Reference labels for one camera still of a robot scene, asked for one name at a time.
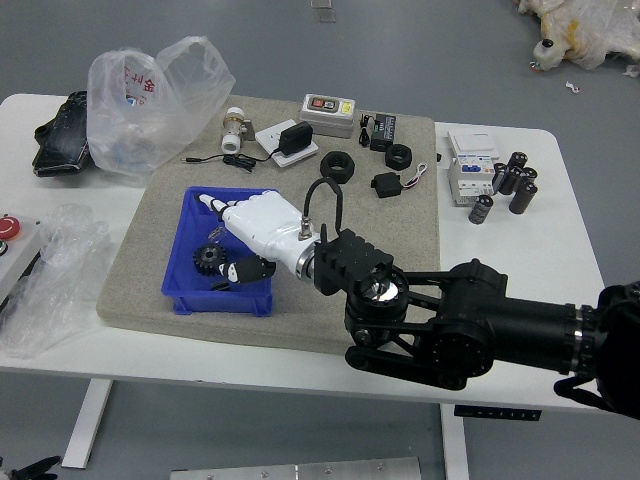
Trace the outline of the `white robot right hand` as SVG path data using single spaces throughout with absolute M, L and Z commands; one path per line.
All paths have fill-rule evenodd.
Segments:
M 298 279 L 313 280 L 319 234 L 309 217 L 279 192 L 267 190 L 241 201 L 224 202 L 207 194 L 199 194 L 196 199 L 216 213 L 226 230 L 253 252 L 218 266 L 227 280 L 242 284 L 266 279 L 274 274 L 277 262 Z

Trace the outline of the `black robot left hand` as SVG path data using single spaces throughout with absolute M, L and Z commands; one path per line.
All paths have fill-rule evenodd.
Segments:
M 55 480 L 58 475 L 51 473 L 50 469 L 60 464 L 60 456 L 46 457 L 22 469 L 2 470 L 1 478 L 6 480 Z

